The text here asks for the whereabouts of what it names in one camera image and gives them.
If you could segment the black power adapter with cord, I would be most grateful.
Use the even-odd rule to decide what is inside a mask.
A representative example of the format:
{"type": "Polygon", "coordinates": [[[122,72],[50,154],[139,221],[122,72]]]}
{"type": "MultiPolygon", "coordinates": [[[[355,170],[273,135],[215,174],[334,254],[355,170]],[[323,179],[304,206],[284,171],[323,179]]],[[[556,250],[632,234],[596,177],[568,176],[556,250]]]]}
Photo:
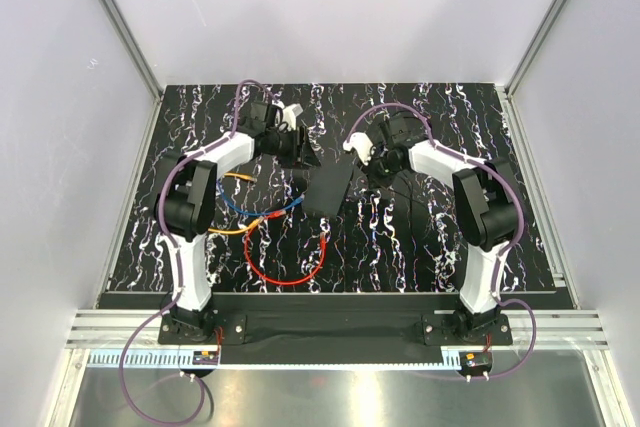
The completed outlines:
{"type": "Polygon", "coordinates": [[[346,197],[348,202],[361,204],[379,224],[399,223],[411,232],[436,230],[432,207],[408,173],[375,174],[370,166],[355,160],[346,197]]]}

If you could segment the black network switch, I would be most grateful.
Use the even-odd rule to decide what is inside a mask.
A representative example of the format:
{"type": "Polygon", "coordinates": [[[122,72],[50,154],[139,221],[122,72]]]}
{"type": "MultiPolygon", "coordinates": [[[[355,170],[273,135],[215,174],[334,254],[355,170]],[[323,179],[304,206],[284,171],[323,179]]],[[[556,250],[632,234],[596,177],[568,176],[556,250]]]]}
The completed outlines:
{"type": "Polygon", "coordinates": [[[319,168],[305,193],[302,208],[305,213],[319,217],[336,217],[341,209],[353,176],[350,160],[323,165],[319,168]]]}

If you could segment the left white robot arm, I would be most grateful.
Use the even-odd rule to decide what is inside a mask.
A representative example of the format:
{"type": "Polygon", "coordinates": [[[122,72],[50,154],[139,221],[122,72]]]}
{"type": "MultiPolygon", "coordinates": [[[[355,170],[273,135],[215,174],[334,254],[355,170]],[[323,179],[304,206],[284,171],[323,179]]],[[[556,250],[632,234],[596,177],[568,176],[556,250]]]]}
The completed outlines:
{"type": "Polygon", "coordinates": [[[171,328],[193,342],[208,341],[216,329],[209,312],[205,246],[215,216],[217,182],[261,155],[274,157],[284,168],[318,167],[308,129],[298,122],[302,112],[299,104],[254,102],[219,139],[161,160],[151,209],[168,249],[173,281],[171,300],[161,312],[171,328]]]}

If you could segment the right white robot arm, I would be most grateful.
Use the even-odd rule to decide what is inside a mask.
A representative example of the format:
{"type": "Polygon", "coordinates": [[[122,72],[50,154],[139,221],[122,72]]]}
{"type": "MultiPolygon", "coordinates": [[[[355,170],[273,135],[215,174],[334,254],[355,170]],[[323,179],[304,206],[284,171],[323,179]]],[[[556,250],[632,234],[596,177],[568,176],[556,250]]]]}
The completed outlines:
{"type": "Polygon", "coordinates": [[[356,154],[375,187],[412,172],[453,189],[455,220],[468,253],[459,303],[445,326],[463,342],[484,340],[499,324],[502,274],[525,227],[509,163],[456,152],[435,140],[427,122],[402,113],[366,132],[350,132],[343,149],[356,154]]]}

